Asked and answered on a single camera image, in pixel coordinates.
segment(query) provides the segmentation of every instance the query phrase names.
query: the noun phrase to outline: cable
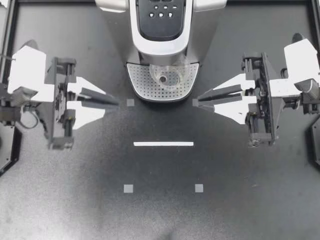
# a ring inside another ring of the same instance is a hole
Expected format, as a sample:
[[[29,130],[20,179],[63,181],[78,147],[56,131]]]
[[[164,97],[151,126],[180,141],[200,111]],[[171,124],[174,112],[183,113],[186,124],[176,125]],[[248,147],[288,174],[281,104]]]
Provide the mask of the cable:
[[[39,123],[39,119],[37,117],[37,115],[35,113],[33,113],[32,111],[29,112],[32,116],[34,116],[35,118],[35,124],[33,126],[26,126],[25,124],[23,124],[20,120],[18,121],[18,123],[24,128],[24,129],[34,129],[38,123]]]

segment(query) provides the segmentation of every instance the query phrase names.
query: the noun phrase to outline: silver coffee maker casing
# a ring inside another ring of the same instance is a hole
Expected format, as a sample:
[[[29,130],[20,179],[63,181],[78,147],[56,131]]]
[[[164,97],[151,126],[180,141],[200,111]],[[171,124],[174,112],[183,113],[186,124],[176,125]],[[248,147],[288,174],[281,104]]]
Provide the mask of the silver coffee maker casing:
[[[182,33],[174,40],[144,38],[139,30],[137,0],[95,0],[125,64],[135,93],[154,102],[186,98],[214,37],[218,18],[227,0],[185,0]],[[153,81],[149,65],[169,66],[185,55],[190,64],[188,79],[177,90],[166,90]]]

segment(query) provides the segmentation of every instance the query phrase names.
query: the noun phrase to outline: black metal frame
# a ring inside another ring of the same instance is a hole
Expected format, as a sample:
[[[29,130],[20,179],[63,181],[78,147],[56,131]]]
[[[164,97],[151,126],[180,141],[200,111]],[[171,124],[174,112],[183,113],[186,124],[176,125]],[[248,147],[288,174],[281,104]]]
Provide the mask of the black metal frame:
[[[15,30],[20,4],[95,4],[94,0],[9,0],[5,17],[5,25],[2,34],[2,42],[0,45],[0,54],[2,56],[11,57],[13,54],[13,44],[15,38]],[[319,0],[228,0],[229,5],[242,4],[306,4],[309,8],[311,28],[314,47],[320,52],[320,6]],[[11,61],[7,58],[0,58],[0,83],[7,84]],[[4,170],[12,166],[19,158],[20,138],[21,134],[18,130],[13,133],[15,139],[12,146],[11,156],[14,161],[10,163]]]

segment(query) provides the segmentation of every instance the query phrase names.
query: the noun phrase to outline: white tape strip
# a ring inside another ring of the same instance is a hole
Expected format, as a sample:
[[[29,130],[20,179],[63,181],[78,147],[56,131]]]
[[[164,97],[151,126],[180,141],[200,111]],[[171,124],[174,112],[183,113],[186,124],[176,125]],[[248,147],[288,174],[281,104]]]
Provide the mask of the white tape strip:
[[[134,141],[135,147],[168,147],[168,146],[185,146],[192,147],[193,141]]]

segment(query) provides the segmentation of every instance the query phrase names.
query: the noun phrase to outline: coffee maker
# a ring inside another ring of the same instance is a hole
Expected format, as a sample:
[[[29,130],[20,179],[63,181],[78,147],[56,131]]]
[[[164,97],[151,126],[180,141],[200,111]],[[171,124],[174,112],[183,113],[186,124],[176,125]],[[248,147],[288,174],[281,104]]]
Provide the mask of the coffee maker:
[[[192,91],[227,0],[95,0],[135,93],[174,102]]]

